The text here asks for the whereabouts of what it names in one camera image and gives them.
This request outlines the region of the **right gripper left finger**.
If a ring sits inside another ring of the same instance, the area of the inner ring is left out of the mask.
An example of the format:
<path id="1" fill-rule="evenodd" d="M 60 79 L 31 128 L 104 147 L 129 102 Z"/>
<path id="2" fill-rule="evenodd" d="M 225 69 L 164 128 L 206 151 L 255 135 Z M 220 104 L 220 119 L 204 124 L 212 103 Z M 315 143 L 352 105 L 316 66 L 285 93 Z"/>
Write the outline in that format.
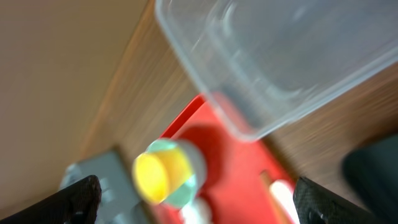
<path id="1" fill-rule="evenodd" d="M 40 202 L 1 220 L 1 224 L 95 224 L 101 203 L 99 178 L 89 175 Z"/>

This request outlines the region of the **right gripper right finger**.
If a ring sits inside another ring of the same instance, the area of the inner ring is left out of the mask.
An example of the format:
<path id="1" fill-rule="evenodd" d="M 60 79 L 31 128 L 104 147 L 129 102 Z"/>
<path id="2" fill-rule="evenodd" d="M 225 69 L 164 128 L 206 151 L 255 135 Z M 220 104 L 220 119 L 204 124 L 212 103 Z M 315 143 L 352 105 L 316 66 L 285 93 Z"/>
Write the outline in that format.
<path id="1" fill-rule="evenodd" d="M 300 224 L 380 224 L 383 222 L 372 213 L 306 177 L 297 180 L 293 201 Z"/>

